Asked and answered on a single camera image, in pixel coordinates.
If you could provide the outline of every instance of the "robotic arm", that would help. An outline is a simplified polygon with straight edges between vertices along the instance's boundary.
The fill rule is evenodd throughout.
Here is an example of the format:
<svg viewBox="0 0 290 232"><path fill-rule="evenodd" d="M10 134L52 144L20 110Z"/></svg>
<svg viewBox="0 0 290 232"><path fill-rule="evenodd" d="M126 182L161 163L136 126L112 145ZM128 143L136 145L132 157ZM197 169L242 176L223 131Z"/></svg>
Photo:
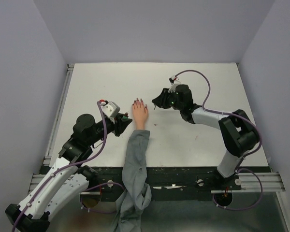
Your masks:
<svg viewBox="0 0 290 232"><path fill-rule="evenodd" d="M88 166L81 167L82 163L91 155L91 147L104 139L105 128L107 134L113 132L118 137L132 122L127 113L119 113L120 108L114 102L100 101L100 107L105 125L103 120L96 123L92 115L79 116L73 134L43 180L19 204L10 204L5 210L10 222L21 232L46 231L51 219L66 203L89 185L99 184L97 173Z"/></svg>
<svg viewBox="0 0 290 232"><path fill-rule="evenodd" d="M247 122L249 118L243 110L224 115L209 112L201 105L193 103L188 85L181 84L175 76L169 80L171 87L164 88L152 102L159 108L172 107L179 110L182 118L189 123L203 124L221 130L227 150L217 167L216 178L218 181L228 180L235 174L235 169L243 161L244 155L259 142L258 132Z"/></svg>

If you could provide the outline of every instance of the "tabletop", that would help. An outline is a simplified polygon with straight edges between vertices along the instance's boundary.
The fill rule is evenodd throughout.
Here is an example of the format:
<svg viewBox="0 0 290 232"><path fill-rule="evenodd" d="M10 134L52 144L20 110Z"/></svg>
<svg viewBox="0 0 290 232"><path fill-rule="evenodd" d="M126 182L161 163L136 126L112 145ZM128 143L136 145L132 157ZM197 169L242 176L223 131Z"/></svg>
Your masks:
<svg viewBox="0 0 290 232"><path fill-rule="evenodd" d="M235 63L92 63L75 64L67 96L54 139L51 165L58 152L73 132L73 125L81 114L92 114L101 120L96 102L100 99L115 102L121 113L128 112L138 97L148 105L146 129L150 141L146 152L148 167L217 166L225 153L221 132L217 129L185 122L173 109L154 110L152 99L164 87L170 87L169 78L180 71L195 69L207 76L211 94L206 107L220 111L244 110L251 121L253 115ZM192 91L194 102L202 104L208 87L197 73L184 73L182 84ZM109 134L103 152L87 163L92 167L122 167L126 145L135 129L131 123L120 137ZM268 166L264 150L247 157L243 166Z"/></svg>

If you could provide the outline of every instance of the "cable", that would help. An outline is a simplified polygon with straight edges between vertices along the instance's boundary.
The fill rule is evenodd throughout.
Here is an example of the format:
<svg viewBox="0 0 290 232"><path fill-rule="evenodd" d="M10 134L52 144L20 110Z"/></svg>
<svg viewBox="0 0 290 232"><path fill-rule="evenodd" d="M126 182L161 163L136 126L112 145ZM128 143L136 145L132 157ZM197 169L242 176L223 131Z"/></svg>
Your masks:
<svg viewBox="0 0 290 232"><path fill-rule="evenodd" d="M245 122L247 122L247 123L249 123L251 126L253 126L253 128L257 131L258 136L259 136L259 140L260 140L260 141L259 141L259 145L257 146L256 149L254 149L254 150L248 152L247 154L244 154L244 155L242 156L242 160L241 160L241 162L244 160L245 157L247 157L247 156L249 156L249 155L251 155L251 154L257 152L257 151L261 148L261 146L262 146L263 139L262 139L261 133L260 133L259 129L256 127L256 125L254 125L254 124L253 124L251 121L249 121L248 119L246 119L246 118L244 118L244 117L242 117L242 116L239 116L239 115L233 114L233 113L228 113L228 112L222 112L222 111L217 111L217 110L206 109L206 107L205 107L205 103L206 103L206 101L207 101L207 99L208 99L208 97L209 97L209 94L211 93L211 85L210 85L210 83L209 83L207 77L206 77L203 73L201 73L201 72L199 72L199 71L197 71L197 70L184 70L184 71L181 71L181 72L179 72L178 74L176 74L175 77L177 78L180 74L183 74L183 73L186 73L186 72L194 72L194 73L198 73L198 74L200 74L200 75L205 79L205 81L207 82L207 85L208 85L208 92L207 92L207 95L206 95L206 97L205 97L205 99L204 99L204 101L203 101L203 103L202 103L202 108L203 108L205 111L208 111L208 112L210 112L210 113L214 113L214 114L224 114L224 115L229 115L229 116L234 116L234 117L240 118L241 120L244 120Z"/></svg>
<svg viewBox="0 0 290 232"><path fill-rule="evenodd" d="M229 207L222 206L222 205L218 204L217 201L216 201L216 197L215 197L215 195L213 194L213 198L212 198L212 200L213 200L214 204L216 205L216 207L219 207L219 208L221 208L221 209L231 210L231 211L242 211L242 210L248 210L248 209L251 209L251 208L255 207L257 204L259 204L259 203L261 202L262 197L263 197L263 186L262 186L262 183L261 183L260 178L259 178L259 177L258 177L258 176L253 172L253 171L251 171L251 170L249 170L249 169L247 169L247 168L241 168L241 169L239 169L239 170L237 171L237 173L240 173L241 171L247 171L247 172L250 172L251 174L253 174L253 175L258 179L258 181L259 181L259 183L260 183L260 190L261 190L261 192L260 192L260 196L259 196L258 200L257 200L255 203L253 203L251 206L248 206L248 207L244 207L244 208L229 208Z"/></svg>
<svg viewBox="0 0 290 232"><path fill-rule="evenodd" d="M97 105L98 105L98 109L100 111L100 114L101 114L101 117L102 117L102 123L103 123L103 128L104 128L104 138L103 138L103 143L102 143L102 146L100 148L100 150L91 158L89 159L86 159L86 160L83 160L83 161L80 161L80 162L76 162L76 163L72 163L72 164L69 164L69 165L66 165L62 168L59 168L58 170L54 171L53 172L53 176L50 176L48 177L42 184L41 186L38 188L38 190L35 192L35 194L32 196L32 198L30 199L30 201L27 203L27 205L24 207L24 209L20 212L20 214L18 215L16 221L14 222L14 225L13 225L13 228L12 228L12 232L15 232L16 230L16 227L20 221L20 219L22 218L22 216L24 215L25 211L31 206L32 202L34 201L34 199L36 198L36 196L41 192L41 190L45 187L45 185L53 178L56 176L56 174L60 173L62 170L66 169L66 168L69 168L69 167L72 167L72 166L75 166L75 165L81 165L85 162L88 162L88 161L91 161L93 160L94 158L96 158L104 149L105 147L105 144L106 144L106 139L107 139L107 129L106 129L106 122L105 122L105 118L104 118L104 114L103 114L103 111L101 109L101 106L100 106L100 101L97 102Z"/></svg>
<svg viewBox="0 0 290 232"><path fill-rule="evenodd" d="M118 185L120 186L123 190L125 190L125 188L120 184L120 183L116 183L116 182L106 182L106 183L103 183L103 184L99 184L99 185L96 185L94 187L91 187L91 188L88 188L86 189L85 191L90 191L90 190L93 190L93 189L96 189L96 188L99 188L101 186L104 186L104 185ZM117 211L111 211L111 212L104 212L104 211L101 211L101 210L98 210L98 209L93 209L93 208L87 208L84 206L83 204L83 198L81 198L80 200L81 204L82 204L82 207L81 209L86 209L88 212L91 211L91 212L96 212L96 213L100 213L100 214L112 214L112 213L115 213Z"/></svg>

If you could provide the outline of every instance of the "gray wall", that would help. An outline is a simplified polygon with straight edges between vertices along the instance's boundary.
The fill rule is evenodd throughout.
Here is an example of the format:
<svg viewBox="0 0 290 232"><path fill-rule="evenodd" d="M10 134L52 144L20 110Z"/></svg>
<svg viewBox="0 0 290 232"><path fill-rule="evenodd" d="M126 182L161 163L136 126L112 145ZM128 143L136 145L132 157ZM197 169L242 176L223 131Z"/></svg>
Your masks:
<svg viewBox="0 0 290 232"><path fill-rule="evenodd" d="M0 231L38 170L66 65L32 0L0 0Z"/></svg>
<svg viewBox="0 0 290 232"><path fill-rule="evenodd" d="M34 0L63 57L239 62L274 0Z"/></svg>
<svg viewBox="0 0 290 232"><path fill-rule="evenodd" d="M290 0L277 0L240 63L270 165L290 203Z"/></svg>

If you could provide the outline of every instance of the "gray fabric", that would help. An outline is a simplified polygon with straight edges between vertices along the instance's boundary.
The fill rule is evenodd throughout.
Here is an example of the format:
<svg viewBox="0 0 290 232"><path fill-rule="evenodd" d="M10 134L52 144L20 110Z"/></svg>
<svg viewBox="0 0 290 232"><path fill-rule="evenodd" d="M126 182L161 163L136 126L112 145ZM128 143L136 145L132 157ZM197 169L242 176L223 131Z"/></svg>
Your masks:
<svg viewBox="0 0 290 232"><path fill-rule="evenodd" d="M150 132L135 130L127 145L122 181L126 187L117 199L117 214L112 222L113 232L140 232L141 214L151 201L147 178L145 152Z"/></svg>

